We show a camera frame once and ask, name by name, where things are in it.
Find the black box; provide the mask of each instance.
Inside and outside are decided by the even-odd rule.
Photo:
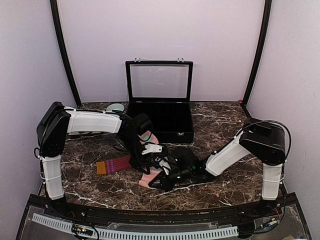
[[[126,61],[125,68],[129,96],[126,113],[132,118],[146,114],[160,143],[192,143],[193,62]]]

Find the striped cloth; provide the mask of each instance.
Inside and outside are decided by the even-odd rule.
[[[124,169],[132,168],[129,164],[130,156],[124,156],[96,163],[97,173],[99,175],[113,174]]]

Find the marble tabletop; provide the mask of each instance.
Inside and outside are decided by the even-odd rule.
[[[87,110],[105,110],[110,103],[84,103]],[[242,127],[246,116],[237,102],[191,102],[194,125],[192,144],[166,144],[169,151],[187,146],[200,158],[225,145]],[[138,185],[142,173],[126,169],[98,175],[96,162],[129,155],[115,134],[70,135],[61,160],[67,201],[93,207],[123,210],[199,210],[259,201],[262,191],[262,163],[248,155],[209,183],[186,186],[170,192]]]

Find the white wall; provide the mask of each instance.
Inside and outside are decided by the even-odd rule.
[[[264,0],[59,0],[83,102],[125,101],[125,61],[194,61],[192,101],[242,99]]]
[[[0,226],[16,238],[40,186],[36,127],[53,101],[75,105],[48,0],[0,1]]]
[[[314,239],[320,237],[320,1],[273,1],[248,110],[285,123],[293,136],[285,185],[296,192]]]

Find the black vertical post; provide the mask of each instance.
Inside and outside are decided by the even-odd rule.
[[[264,2],[264,11],[263,11],[260,35],[259,35],[259,40],[258,40],[258,44],[256,47],[256,52],[255,52],[255,56],[254,56],[254,60],[253,60],[253,65],[252,65],[249,81],[246,86],[246,90],[245,90],[243,99],[241,101],[239,101],[243,108],[245,108],[248,104],[250,94],[252,92],[252,89],[254,87],[254,83],[256,80],[256,76],[257,76],[257,72],[258,72],[258,68],[259,68],[259,64],[260,64],[260,60],[261,60],[261,56],[262,56],[262,51],[264,49],[266,35],[267,35],[269,17],[270,17],[270,12],[271,12],[271,4],[272,4],[272,0],[265,0],[265,2]]]
[[[61,28],[57,0],[50,0],[50,4],[51,4],[51,11],[52,11],[56,39],[58,40],[65,73],[68,78],[75,103],[78,107],[80,107],[81,100],[80,100],[79,92],[77,90],[75,78],[74,78],[72,71],[71,71],[71,66],[70,66],[70,62],[69,62],[69,58],[68,58],[68,54],[67,54],[65,40],[64,40],[64,36],[63,36],[62,28]]]

